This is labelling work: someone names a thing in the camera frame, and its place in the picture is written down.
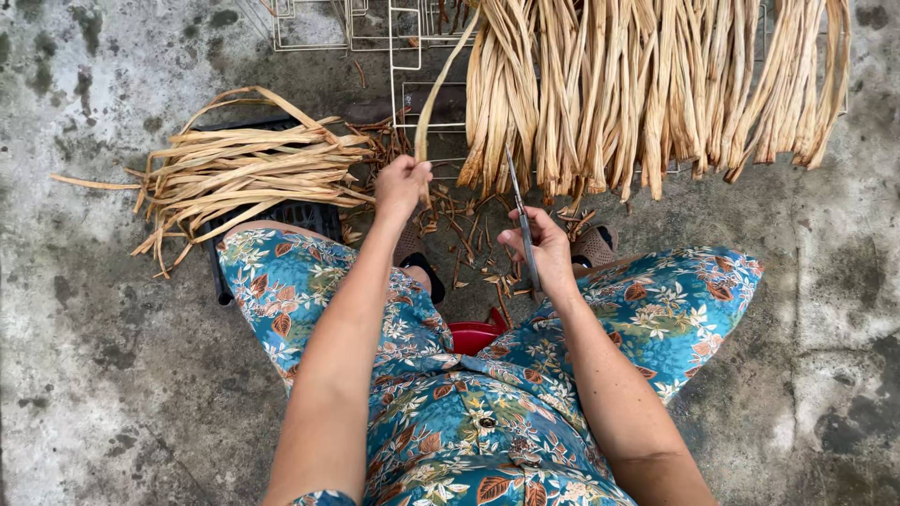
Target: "scissor blade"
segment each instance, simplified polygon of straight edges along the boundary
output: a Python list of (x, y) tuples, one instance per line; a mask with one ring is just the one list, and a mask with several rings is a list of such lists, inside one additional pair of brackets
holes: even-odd
[(522, 194), (518, 191), (518, 179), (516, 178), (516, 165), (512, 163), (512, 154), (509, 153), (509, 145), (504, 144), (503, 146), (507, 151), (507, 163), (509, 163), (509, 176), (512, 177), (512, 187), (516, 192), (516, 207), (525, 205), (525, 201), (522, 200)]

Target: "right hand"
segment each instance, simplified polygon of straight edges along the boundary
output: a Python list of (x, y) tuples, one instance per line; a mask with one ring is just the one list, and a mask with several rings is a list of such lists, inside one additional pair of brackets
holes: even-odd
[[(559, 301), (567, 295), (579, 295), (575, 274), (572, 273), (569, 237), (543, 209), (526, 206), (525, 213), (531, 219), (532, 252), (544, 292), (551, 301)], [(510, 211), (509, 218), (518, 222), (518, 210)], [(516, 251), (513, 260), (525, 260), (522, 229), (504, 230), (497, 237), (497, 242)]]

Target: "floral shirt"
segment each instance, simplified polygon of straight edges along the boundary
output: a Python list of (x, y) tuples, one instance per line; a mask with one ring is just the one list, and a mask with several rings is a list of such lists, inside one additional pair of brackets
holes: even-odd
[[(290, 392), (311, 330), (356, 260), (332, 241), (248, 230), (220, 244), (238, 306)], [(579, 280), (609, 337), (667, 402), (719, 349), (762, 270), (727, 248), (677, 248)], [(545, 300), (475, 357), (427, 293), (391, 274), (373, 363), (363, 503), (633, 504), (581, 412), (563, 327)], [(350, 506), (320, 491), (294, 504)]]

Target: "scissors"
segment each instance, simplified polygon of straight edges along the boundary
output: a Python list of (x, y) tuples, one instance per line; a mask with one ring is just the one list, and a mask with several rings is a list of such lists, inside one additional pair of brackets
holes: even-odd
[(531, 250), (531, 227), (528, 226), (528, 215), (525, 213), (525, 204), (522, 202), (522, 194), (518, 191), (516, 180), (516, 166), (512, 163), (512, 155), (509, 153), (509, 145), (506, 144), (507, 162), (509, 163), (509, 175), (512, 176), (512, 187), (516, 190), (516, 209), (518, 209), (518, 224), (522, 228), (522, 244), (525, 246), (525, 261), (528, 263), (528, 273), (531, 275), (531, 285), (535, 293), (541, 291), (541, 278), (537, 275), (535, 253)]

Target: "sandal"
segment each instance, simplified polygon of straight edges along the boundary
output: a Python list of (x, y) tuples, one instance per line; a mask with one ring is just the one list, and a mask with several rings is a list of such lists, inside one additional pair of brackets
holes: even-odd
[(584, 231), (571, 244), (571, 262), (587, 268), (600, 267), (616, 261), (618, 230), (602, 223)]
[(412, 219), (406, 222), (406, 227), (400, 233), (397, 248), (394, 249), (393, 264), (400, 268), (421, 267), (431, 281), (431, 303), (437, 308), (438, 305), (444, 302), (444, 284), (441, 283), (441, 280), (435, 274), (435, 270), (431, 268), (431, 265), (425, 258), (425, 243), (419, 236), (419, 227), (412, 222)]

